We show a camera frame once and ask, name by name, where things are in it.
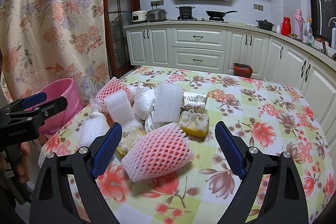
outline backsplash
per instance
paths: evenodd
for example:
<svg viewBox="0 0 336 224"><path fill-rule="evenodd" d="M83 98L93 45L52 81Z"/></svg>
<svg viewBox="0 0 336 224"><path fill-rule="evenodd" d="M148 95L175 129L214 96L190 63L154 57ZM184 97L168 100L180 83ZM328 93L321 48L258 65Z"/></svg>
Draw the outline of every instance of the backsplash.
<svg viewBox="0 0 336 224"><path fill-rule="evenodd" d="M151 9L151 1L155 0L140 0L142 10ZM164 6L160 8L166 9L167 18L176 19L179 16L178 6L195 6L193 9L193 17L198 19L209 19L209 16L205 11L219 11L228 12L230 10L236 10L238 13L227 14L225 19L232 21L239 21L249 24L258 24L256 20L270 20L271 13L271 0L231 0L231 2L225 1L209 1L209 0L164 0ZM259 4L264 6L263 11L253 9L253 4Z"/></svg>

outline drawer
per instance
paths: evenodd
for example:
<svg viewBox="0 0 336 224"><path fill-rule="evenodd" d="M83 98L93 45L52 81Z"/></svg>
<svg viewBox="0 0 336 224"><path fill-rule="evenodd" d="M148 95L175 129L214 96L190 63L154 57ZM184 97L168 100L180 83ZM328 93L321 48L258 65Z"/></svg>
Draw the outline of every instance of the drawer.
<svg viewBox="0 0 336 224"><path fill-rule="evenodd" d="M173 47L173 67L223 73L225 52Z"/></svg>
<svg viewBox="0 0 336 224"><path fill-rule="evenodd" d="M206 25L172 25L172 46L226 50L226 27Z"/></svg>

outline table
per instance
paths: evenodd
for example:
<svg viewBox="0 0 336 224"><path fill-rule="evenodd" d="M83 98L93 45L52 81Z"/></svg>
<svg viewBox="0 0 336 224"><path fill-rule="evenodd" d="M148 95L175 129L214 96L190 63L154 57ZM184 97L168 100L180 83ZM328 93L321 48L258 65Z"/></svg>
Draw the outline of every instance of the table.
<svg viewBox="0 0 336 224"><path fill-rule="evenodd" d="M263 153L278 155L288 151L304 185L310 222L316 218L335 191L334 170L321 126L297 88L231 75L149 66L142 66L121 80L128 87L143 84L151 89L162 81L185 91L207 94L210 128L203 138L190 136L195 154L191 162L159 178L132 183L119 156L114 157L105 172L108 182L104 184L99 177L97 183L121 224L217 223L240 185L214 138L218 121L224 121L233 134ZM50 151L68 155L79 149L81 125L90 112L91 107L85 107L43 146L40 165ZM268 178L263 177L247 220L258 215ZM69 176L69 182L77 210L88 220L73 176Z"/></svg>

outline red thermos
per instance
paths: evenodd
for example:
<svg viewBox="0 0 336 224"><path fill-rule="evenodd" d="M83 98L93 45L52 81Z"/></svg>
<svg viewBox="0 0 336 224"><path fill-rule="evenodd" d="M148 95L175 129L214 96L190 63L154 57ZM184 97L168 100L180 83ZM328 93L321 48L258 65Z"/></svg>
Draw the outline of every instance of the red thermos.
<svg viewBox="0 0 336 224"><path fill-rule="evenodd" d="M292 27L291 27L291 19L289 17L283 18L283 23L281 26L281 34L282 35L289 35L292 33Z"/></svg>

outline yellow sponge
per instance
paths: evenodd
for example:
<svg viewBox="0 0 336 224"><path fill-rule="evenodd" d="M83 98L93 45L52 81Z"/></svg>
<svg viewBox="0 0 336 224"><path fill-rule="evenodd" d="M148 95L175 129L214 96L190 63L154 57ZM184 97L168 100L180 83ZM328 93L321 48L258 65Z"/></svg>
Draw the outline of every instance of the yellow sponge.
<svg viewBox="0 0 336 224"><path fill-rule="evenodd" d="M209 116L193 111L184 111L178 124L185 133L196 137L204 137L209 128Z"/></svg>
<svg viewBox="0 0 336 224"><path fill-rule="evenodd" d="M135 143L142 137L146 135L146 132L142 132L139 128L135 126L127 127L123 130L123 136L117 147L119 154L124 157L135 145Z"/></svg>

